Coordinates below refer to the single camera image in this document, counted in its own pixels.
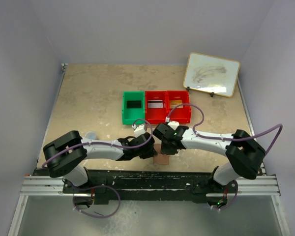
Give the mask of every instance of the white connector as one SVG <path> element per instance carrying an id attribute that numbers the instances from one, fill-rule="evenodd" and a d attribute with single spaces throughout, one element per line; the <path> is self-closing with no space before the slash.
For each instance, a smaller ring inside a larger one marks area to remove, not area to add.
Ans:
<path id="1" fill-rule="evenodd" d="M 140 124 L 136 129 L 134 130 L 134 137 L 139 137 L 141 134 L 145 134 L 147 132 L 147 126 L 146 124 Z"/>
<path id="2" fill-rule="evenodd" d="M 173 130 L 176 130 L 177 127 L 179 126 L 179 122 L 177 122 L 177 121 L 170 121 L 170 122 L 168 122 L 168 126 L 171 127 Z"/>

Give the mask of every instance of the plastic bin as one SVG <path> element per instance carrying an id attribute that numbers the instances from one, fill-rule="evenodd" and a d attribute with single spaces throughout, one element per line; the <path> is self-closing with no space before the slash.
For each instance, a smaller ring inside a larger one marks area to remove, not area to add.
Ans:
<path id="1" fill-rule="evenodd" d="M 146 91 L 146 120 L 151 124 L 165 122 L 167 116 L 167 92 Z"/>
<path id="2" fill-rule="evenodd" d="M 125 91 L 122 101 L 122 123 L 132 124 L 138 118 L 145 118 L 145 99 L 143 91 Z"/>
<path id="3" fill-rule="evenodd" d="M 167 114 L 178 104 L 189 103 L 189 94 L 187 91 L 167 91 Z M 181 106 L 174 110 L 170 116 L 171 120 L 178 121 L 179 123 L 190 123 L 191 107 Z"/>

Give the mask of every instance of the gray wall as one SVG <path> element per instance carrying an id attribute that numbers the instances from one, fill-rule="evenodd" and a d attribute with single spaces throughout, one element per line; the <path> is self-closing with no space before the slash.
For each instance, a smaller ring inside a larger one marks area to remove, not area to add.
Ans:
<path id="1" fill-rule="evenodd" d="M 240 60 L 274 0 L 31 0 L 62 62 Z"/>
<path id="2" fill-rule="evenodd" d="M 255 131 L 284 125 L 265 167 L 277 174 L 295 235 L 295 0 L 274 3 L 242 60 L 240 81 Z M 268 146 L 272 137 L 259 140 Z"/>
<path id="3" fill-rule="evenodd" d="M 28 0 L 0 0 L 0 236 L 35 167 L 61 64 Z"/>

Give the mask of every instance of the green bin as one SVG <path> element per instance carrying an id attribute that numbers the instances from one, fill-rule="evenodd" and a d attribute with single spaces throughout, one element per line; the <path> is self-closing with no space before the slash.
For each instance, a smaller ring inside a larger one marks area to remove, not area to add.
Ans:
<path id="1" fill-rule="evenodd" d="M 145 119 L 145 93 L 144 91 L 125 91 L 122 101 L 122 123 L 132 124 L 136 119 Z"/>

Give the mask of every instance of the beige table surface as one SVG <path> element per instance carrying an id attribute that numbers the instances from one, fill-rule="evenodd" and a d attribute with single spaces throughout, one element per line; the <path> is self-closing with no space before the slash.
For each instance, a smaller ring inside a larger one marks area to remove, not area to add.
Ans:
<path id="1" fill-rule="evenodd" d="M 136 90 L 184 90 L 185 66 L 171 65 L 105 65 L 70 64 L 64 76 L 56 106 L 46 132 L 44 145 L 71 130 L 80 135 L 95 131 L 100 140 L 113 140 L 132 135 L 130 126 L 122 125 L 122 93 Z M 244 107 L 236 85 L 233 97 L 214 96 L 191 90 L 190 102 L 201 107 L 205 122 L 197 130 L 233 133 L 249 132 Z M 191 123 L 199 122 L 201 114 L 192 108 Z M 45 158 L 39 157 L 37 167 Z M 131 161 L 106 159 L 86 160 L 88 169 L 211 172 L 228 160 L 203 150 L 181 150 L 170 157 L 169 165 L 153 164 L 153 159 L 138 157 Z"/>

